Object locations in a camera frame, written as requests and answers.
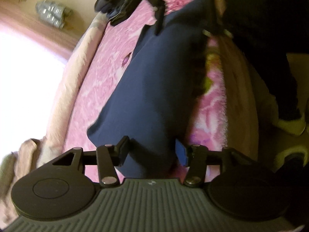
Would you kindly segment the white slipper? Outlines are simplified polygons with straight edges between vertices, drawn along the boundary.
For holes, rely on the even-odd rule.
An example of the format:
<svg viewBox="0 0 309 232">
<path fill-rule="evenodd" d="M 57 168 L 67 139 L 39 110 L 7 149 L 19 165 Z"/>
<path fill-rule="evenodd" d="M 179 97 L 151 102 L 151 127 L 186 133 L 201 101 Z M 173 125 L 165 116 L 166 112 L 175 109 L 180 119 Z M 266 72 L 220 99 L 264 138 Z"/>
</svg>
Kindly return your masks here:
<svg viewBox="0 0 309 232">
<path fill-rule="evenodd" d="M 283 130 L 287 134 L 301 136 L 306 129 L 305 114 L 302 114 L 302 116 L 296 120 L 286 121 L 280 119 L 278 120 L 276 127 Z"/>
</svg>

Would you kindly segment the folded pink beige blankets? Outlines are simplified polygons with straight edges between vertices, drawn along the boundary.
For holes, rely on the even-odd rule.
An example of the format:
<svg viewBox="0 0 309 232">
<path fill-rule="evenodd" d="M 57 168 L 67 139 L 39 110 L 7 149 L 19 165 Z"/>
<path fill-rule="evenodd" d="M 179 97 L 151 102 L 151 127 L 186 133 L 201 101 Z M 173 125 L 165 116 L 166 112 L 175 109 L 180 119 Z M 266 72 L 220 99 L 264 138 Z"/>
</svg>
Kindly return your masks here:
<svg viewBox="0 0 309 232">
<path fill-rule="evenodd" d="M 39 156 L 40 140 L 28 139 L 17 152 L 8 154 L 1 162 L 1 228 L 18 217 L 11 199 L 12 187 L 36 168 Z"/>
</svg>

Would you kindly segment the navy blue garment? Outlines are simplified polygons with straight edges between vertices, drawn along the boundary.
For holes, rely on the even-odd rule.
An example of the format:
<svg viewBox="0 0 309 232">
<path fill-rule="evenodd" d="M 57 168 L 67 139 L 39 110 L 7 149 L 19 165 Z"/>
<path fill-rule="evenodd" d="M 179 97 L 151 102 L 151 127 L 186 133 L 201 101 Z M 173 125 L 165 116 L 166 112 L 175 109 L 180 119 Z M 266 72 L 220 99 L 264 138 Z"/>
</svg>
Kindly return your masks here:
<svg viewBox="0 0 309 232">
<path fill-rule="evenodd" d="M 205 74 L 206 0 L 193 0 L 165 17 L 155 35 L 145 25 L 132 59 L 97 120 L 87 130 L 95 146 L 130 138 L 119 172 L 130 178 L 163 178 L 177 167 L 176 140 L 185 139 Z"/>
</svg>

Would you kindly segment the cream rolled duvet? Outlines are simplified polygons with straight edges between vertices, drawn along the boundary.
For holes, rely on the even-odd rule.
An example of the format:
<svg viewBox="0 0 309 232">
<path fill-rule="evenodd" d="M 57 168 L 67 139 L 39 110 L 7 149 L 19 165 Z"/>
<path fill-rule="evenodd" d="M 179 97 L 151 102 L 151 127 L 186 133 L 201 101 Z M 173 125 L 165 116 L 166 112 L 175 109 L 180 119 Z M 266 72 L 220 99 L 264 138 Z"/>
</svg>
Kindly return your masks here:
<svg viewBox="0 0 309 232">
<path fill-rule="evenodd" d="M 59 99 L 51 118 L 51 124 L 40 146 L 36 168 L 61 155 L 77 94 L 88 68 L 101 42 L 108 19 L 98 13 L 83 34 L 68 60 L 59 93 Z"/>
</svg>

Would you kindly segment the pink rose bed blanket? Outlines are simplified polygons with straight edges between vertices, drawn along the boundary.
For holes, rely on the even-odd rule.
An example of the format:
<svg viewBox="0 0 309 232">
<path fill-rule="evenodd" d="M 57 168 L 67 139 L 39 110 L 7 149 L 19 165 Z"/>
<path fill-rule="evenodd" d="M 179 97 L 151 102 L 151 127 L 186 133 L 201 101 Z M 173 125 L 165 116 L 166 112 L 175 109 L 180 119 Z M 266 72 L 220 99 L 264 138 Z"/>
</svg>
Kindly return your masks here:
<svg viewBox="0 0 309 232">
<path fill-rule="evenodd" d="M 202 32 L 206 0 L 166 3 L 159 35 L 147 2 L 122 24 L 107 26 L 72 111 L 65 150 L 132 139 L 120 177 L 181 179 L 183 145 L 219 151 L 227 143 L 218 42 Z"/>
</svg>

